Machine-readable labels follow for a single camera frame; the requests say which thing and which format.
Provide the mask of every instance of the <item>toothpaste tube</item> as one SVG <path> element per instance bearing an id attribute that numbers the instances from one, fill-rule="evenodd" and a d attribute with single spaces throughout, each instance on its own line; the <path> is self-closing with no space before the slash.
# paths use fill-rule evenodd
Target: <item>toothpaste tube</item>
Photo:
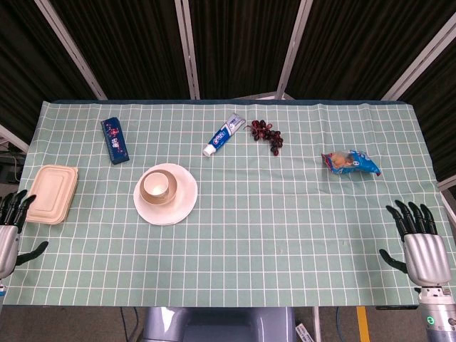
<path id="1" fill-rule="evenodd" d="M 243 124 L 245 124 L 245 120 L 243 118 L 236 113 L 231 115 L 222 128 L 215 133 L 214 137 L 212 137 L 211 141 L 209 141 L 209 144 L 207 144 L 202 153 L 206 157 L 209 157 L 212 153 L 221 148 L 221 146 L 223 146 Z"/>

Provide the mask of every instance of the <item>bunch of grapes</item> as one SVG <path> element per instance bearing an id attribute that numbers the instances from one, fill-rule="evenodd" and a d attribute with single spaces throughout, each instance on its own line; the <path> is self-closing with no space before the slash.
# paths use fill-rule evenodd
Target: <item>bunch of grapes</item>
<path id="1" fill-rule="evenodd" d="M 274 155 L 279 155 L 279 148 L 281 148 L 284 144 L 284 139 L 280 138 L 280 130 L 271 130 L 272 124 L 266 124 L 264 120 L 253 120 L 252 125 L 248 125 L 247 127 L 250 128 L 250 132 L 252 132 L 255 141 L 260 138 L 263 138 L 263 140 L 269 140 L 269 143 L 271 144 L 271 152 Z"/>

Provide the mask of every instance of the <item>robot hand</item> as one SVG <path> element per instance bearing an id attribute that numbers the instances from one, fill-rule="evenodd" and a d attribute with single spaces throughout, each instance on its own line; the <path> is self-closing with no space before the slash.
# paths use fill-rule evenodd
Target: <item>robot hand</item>
<path id="1" fill-rule="evenodd" d="M 408 206 L 395 201 L 402 215 L 389 205 L 386 209 L 396 221 L 400 238 L 403 241 L 405 263 L 394 260 L 389 253 L 381 249 L 380 255 L 385 262 L 408 274 L 420 289 L 418 301 L 421 315 L 426 326 L 427 339 L 430 342 L 456 341 L 456 304 L 449 289 L 443 289 L 451 280 L 445 245 L 437 235 L 434 218 L 425 205 L 420 208 L 409 202 Z"/>
<path id="2" fill-rule="evenodd" d="M 389 253 L 381 249 L 380 255 L 385 262 L 408 274 L 411 281 L 418 286 L 442 286 L 451 280 L 450 265 L 442 237 L 437 235 L 434 218 L 428 207 L 420 208 L 409 202 L 413 212 L 400 201 L 395 201 L 402 215 L 389 205 L 386 209 L 396 221 L 400 238 L 403 241 L 405 263 L 394 260 Z"/>
<path id="3" fill-rule="evenodd" d="M 0 281 L 13 273 L 16 266 L 39 257 L 48 246 L 47 241 L 41 242 L 34 251 L 18 255 L 19 236 L 27 210 L 36 198 L 36 195 L 32 195 L 21 204 L 26 194 L 27 190 L 22 190 L 5 196 L 3 201 L 0 198 Z"/>

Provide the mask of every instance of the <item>toothpaste cap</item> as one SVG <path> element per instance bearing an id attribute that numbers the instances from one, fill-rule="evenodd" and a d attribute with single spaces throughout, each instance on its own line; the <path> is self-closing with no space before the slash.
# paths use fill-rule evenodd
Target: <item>toothpaste cap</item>
<path id="1" fill-rule="evenodd" d="M 215 151 L 217 151 L 217 150 L 215 150 L 215 147 L 214 147 L 213 145 L 211 145 L 211 144 L 208 144 L 208 145 L 203 149 L 202 154 L 205 155 L 206 157 L 210 157 L 210 155 L 211 155 L 212 153 L 214 153 Z"/>

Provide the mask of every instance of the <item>blue box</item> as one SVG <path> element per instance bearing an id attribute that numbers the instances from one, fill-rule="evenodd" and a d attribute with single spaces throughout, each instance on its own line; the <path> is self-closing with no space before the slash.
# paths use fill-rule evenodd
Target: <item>blue box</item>
<path id="1" fill-rule="evenodd" d="M 101 127 L 103 128 L 111 162 L 116 165 L 130 160 L 119 119 L 109 118 L 103 120 L 101 121 Z"/>

